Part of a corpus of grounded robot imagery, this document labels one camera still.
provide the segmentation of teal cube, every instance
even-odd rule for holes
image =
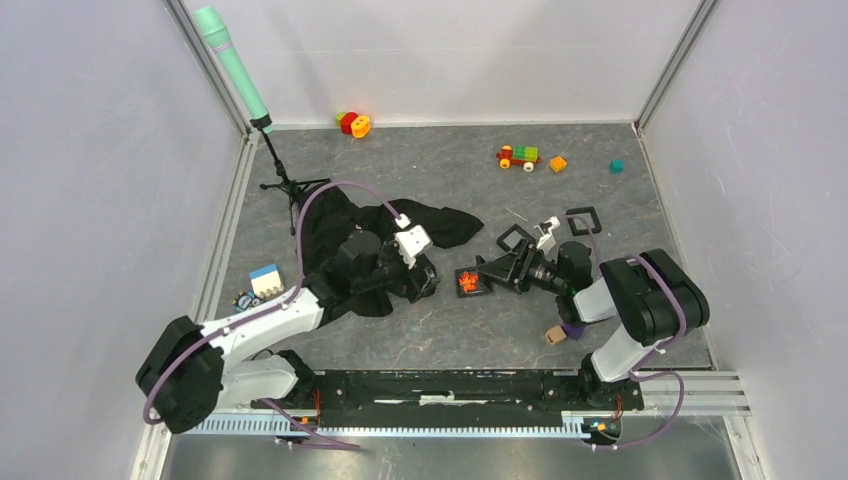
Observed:
[[[610,162],[610,173],[621,173],[622,171],[624,171],[624,162],[618,159]]]

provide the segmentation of tripod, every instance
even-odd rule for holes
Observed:
[[[274,150],[274,145],[271,144],[271,139],[268,137],[268,134],[265,133],[262,128],[259,128],[259,131],[262,133],[262,138],[265,139],[265,144],[268,145],[268,150],[271,152],[271,156],[274,158],[274,168],[277,171],[277,176],[280,177],[279,183],[274,184],[260,184],[259,188],[262,190],[268,190],[269,188],[278,188],[283,193],[289,197],[289,232],[292,235],[295,234],[294,229],[294,207],[298,205],[298,202],[306,200],[304,198],[304,193],[313,185],[323,185],[325,183],[329,183],[329,178],[319,178],[316,180],[306,180],[303,182],[291,181],[289,176],[286,174],[286,167],[283,165],[283,162],[280,161],[280,157],[277,156],[277,151]]]

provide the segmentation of gray floor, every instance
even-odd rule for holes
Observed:
[[[664,419],[624,419],[622,441],[644,437]],[[678,418],[638,448],[592,453],[564,439],[346,438],[361,452],[290,452],[258,436],[178,435],[162,478],[303,479],[739,479],[721,417]]]
[[[362,140],[336,130],[299,130],[274,132],[272,140],[292,178],[331,176],[367,183],[388,198],[458,208],[486,224],[466,245],[428,252],[443,279],[433,297],[415,305],[394,299],[395,313],[388,317],[349,314],[278,345],[296,350],[315,369],[578,367],[612,334],[617,319],[587,329],[579,342],[548,346],[544,333],[558,323],[552,294],[534,289],[519,296],[499,289],[484,297],[456,297],[454,269],[472,265],[475,254],[498,256],[495,238],[513,223],[531,230],[567,208],[594,205],[604,226],[599,235],[603,259],[657,247],[676,256],[629,125],[377,127]],[[546,160],[563,155],[568,167],[554,174],[546,161],[532,173],[519,167],[501,170],[495,153],[505,144],[538,146]],[[614,158],[624,161],[619,175],[608,170]],[[276,263],[287,285],[296,281],[285,197],[258,188],[272,180],[270,154],[262,146],[253,162],[219,317],[233,313],[233,297],[249,289],[248,273],[256,268]],[[367,194],[349,193],[360,205],[376,203]],[[567,227],[557,233],[560,241],[570,238]],[[696,331],[685,337],[656,364],[710,366],[703,335]]]

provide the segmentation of wall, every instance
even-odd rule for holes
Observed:
[[[633,120],[698,0],[213,4],[278,124]]]
[[[239,139],[159,1],[5,2],[0,58],[0,478],[127,478]]]
[[[777,479],[844,478],[848,4],[722,2],[648,152]]]

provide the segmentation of mint green cylinder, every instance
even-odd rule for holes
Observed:
[[[250,79],[247,69],[244,68],[244,63],[242,63],[236,47],[231,43],[232,38],[224,24],[224,19],[215,10],[215,7],[210,5],[195,11],[194,23],[197,25],[200,35],[206,40],[206,44],[218,55],[218,60],[220,60],[224,70],[227,71],[227,75],[230,76],[233,86],[236,87],[241,100],[250,112],[250,116],[254,120],[258,120],[268,115],[268,109],[265,107],[262,97],[256,91],[256,86],[253,85],[253,80]],[[270,125],[263,128],[265,133],[269,133],[273,129]]]

